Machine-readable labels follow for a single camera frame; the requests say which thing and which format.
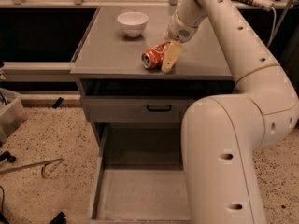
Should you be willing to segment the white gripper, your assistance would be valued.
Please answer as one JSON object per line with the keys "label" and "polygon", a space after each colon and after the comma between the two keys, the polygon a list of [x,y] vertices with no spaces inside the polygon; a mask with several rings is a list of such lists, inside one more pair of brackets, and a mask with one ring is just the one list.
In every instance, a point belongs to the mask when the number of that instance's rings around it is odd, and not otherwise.
{"label": "white gripper", "polygon": [[164,53],[164,59],[162,63],[162,71],[164,73],[171,71],[183,50],[182,43],[189,42],[196,32],[197,27],[191,27],[187,25],[180,19],[177,12],[172,15],[171,20],[164,32],[164,35],[167,39],[173,40],[167,45],[166,51]]}

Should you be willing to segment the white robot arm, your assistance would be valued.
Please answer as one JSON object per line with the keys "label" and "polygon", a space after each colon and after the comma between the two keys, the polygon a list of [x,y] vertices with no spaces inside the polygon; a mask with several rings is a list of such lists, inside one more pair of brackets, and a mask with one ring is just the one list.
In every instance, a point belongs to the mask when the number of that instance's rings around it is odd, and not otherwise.
{"label": "white robot arm", "polygon": [[298,97],[276,58],[231,0],[185,0],[166,31],[195,31],[208,18],[236,92],[194,102],[181,123],[183,171],[192,224],[266,224],[253,152],[285,138]]}

